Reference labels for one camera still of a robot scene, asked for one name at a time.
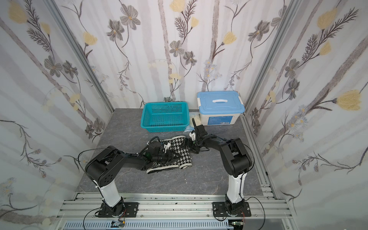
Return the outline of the black white houndstooth scarf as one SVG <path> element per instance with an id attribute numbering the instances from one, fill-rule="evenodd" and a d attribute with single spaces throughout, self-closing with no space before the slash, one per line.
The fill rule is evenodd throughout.
<path id="1" fill-rule="evenodd" d="M 145 155 L 151 160 L 147 174 L 167 170 L 180 170 L 192 166 L 186 136 L 176 136 L 165 140 L 156 140 L 148 144 Z"/>

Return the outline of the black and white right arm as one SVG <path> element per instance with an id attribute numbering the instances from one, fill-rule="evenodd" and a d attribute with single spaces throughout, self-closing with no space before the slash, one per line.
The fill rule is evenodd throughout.
<path id="1" fill-rule="evenodd" d="M 228 190 L 225 201 L 213 204 L 214 217 L 250 217 L 248 202 L 243 198 L 244 183 L 247 173 L 252 170 L 254 160 L 249 148 L 237 139 L 223 139 L 208 134 L 203 125 L 194 126 L 194 130 L 185 141 L 192 153 L 215 149 L 220 153 L 225 171 L 229 175 Z"/>

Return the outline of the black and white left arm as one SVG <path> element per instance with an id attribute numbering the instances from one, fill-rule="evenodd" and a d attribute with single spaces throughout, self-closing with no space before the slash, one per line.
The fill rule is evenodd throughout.
<path id="1" fill-rule="evenodd" d="M 98 217 L 121 217 L 126 211 L 124 200 L 118 192 L 115 178 L 123 168 L 146 171 L 154 164 L 173 164 L 181 154 L 168 142 L 151 141 L 138 153 L 126 153 L 108 146 L 96 155 L 84 172 L 95 183 L 103 198 Z"/>

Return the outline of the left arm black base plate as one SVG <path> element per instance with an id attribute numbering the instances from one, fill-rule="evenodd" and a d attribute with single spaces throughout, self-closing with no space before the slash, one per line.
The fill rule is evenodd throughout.
<path id="1" fill-rule="evenodd" d="M 114 207 L 110 207 L 103 202 L 95 216 L 98 218 L 119 218 L 121 216 L 126 218 L 135 218 L 138 210 L 138 202 L 120 201 Z"/>

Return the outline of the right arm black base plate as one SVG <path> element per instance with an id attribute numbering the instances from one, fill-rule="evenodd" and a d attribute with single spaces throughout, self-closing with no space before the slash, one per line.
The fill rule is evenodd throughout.
<path id="1" fill-rule="evenodd" d="M 212 203 L 213 216 L 220 217 L 251 217 L 251 210 L 248 202 L 238 202 L 236 204 L 225 202 Z"/>

